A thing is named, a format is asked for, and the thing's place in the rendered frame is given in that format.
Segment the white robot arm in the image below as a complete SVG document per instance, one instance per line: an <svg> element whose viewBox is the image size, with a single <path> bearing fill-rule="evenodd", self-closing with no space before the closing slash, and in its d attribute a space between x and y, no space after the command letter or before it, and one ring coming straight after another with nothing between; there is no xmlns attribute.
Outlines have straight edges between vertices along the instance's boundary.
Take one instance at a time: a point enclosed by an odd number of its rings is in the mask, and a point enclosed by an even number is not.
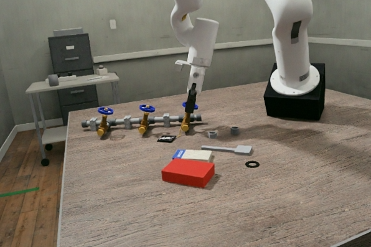
<svg viewBox="0 0 371 247"><path fill-rule="evenodd" d="M312 1L265 1L275 21L273 43L278 69L271 76L271 86L286 96L309 93L319 83L319 72L309 63L307 27L313 14ZM181 72L184 65L207 67L211 64L219 23L196 18L193 26L188 14L199 10L202 2L175 0L171 25L178 41L189 47L187 62L178 60L175 71Z"/></svg>

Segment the grey and white pipe manifold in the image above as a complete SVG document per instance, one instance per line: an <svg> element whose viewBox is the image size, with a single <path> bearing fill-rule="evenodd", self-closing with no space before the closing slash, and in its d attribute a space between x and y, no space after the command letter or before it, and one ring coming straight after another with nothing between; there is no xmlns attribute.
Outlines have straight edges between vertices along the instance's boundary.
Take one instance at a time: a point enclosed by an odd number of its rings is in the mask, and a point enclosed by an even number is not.
<svg viewBox="0 0 371 247"><path fill-rule="evenodd" d="M145 107L145 108L144 108ZM140 105L140 110L144 111L144 116L139 118L131 118L131 116L127 115L124 119L107 119L108 115L113 114L113 110L111 108L100 107L98 112L102 114L102 119L98 120L98 118L94 117L91 120L82 120L82 127L87 128L91 127L91 131L97 131L98 136L102 136L106 133L106 131L111 126L117 126L120 124L124 124L125 129L131 129L132 124L140 124L138 128L139 133L144 134L147 131L147 128L150 124L155 123L164 123L164 127L169 127L170 122L180 122L183 123L182 130L188 131L190 129L190 122L194 121L202 121L201 113L200 114L191 114L187 113L179 114L178 116L169 116L169 113L164 114L163 117L155 117L155 116L148 116L149 113L155 112L155 108L149 105ZM102 110L102 111L101 111ZM111 112L109 112L111 111ZM185 118L185 119L184 119ZM185 120L185 122L183 122ZM101 122L101 123L100 123ZM100 125L100 128L99 128Z"/></svg>

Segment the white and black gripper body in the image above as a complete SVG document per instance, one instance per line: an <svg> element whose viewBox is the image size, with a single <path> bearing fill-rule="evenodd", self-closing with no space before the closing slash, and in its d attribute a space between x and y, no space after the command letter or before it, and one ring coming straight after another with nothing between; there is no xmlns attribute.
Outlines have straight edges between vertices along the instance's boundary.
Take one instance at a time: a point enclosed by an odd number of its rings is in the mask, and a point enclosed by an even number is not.
<svg viewBox="0 0 371 247"><path fill-rule="evenodd" d="M190 63L188 63L190 64ZM192 65L192 64L190 64ZM199 67L196 65L192 65L190 68L190 74L189 74L189 81L188 81L188 87L187 87L187 93L189 94L192 91L192 84L196 83L196 89L197 94L200 96L202 85L204 81L204 75L205 75L205 69L208 69L209 67ZM190 90L190 92L189 92Z"/></svg>

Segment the black tag with gold chain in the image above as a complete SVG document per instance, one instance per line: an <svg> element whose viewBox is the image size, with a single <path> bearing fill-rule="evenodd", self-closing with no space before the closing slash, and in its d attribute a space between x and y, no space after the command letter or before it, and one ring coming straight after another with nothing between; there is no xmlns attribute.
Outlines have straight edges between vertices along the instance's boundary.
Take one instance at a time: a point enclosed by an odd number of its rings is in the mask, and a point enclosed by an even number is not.
<svg viewBox="0 0 371 247"><path fill-rule="evenodd" d="M182 123L183 124L183 123ZM184 125L184 124L183 124ZM183 126L182 125L182 126ZM179 137L181 136L181 129L182 129L182 126L181 126L181 128L180 128L180 135L179 135ZM177 138L178 136L162 136L162 137L160 137L158 140L157 140L157 142L171 142L174 138Z"/></svg>

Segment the red block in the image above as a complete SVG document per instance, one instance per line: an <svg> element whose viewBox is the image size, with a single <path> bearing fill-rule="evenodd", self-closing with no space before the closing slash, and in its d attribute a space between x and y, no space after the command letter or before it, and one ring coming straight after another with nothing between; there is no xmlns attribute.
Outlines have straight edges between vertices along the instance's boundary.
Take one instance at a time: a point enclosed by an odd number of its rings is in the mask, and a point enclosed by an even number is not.
<svg viewBox="0 0 371 247"><path fill-rule="evenodd" d="M173 159L163 170L162 180L204 188L215 173L213 163Z"/></svg>

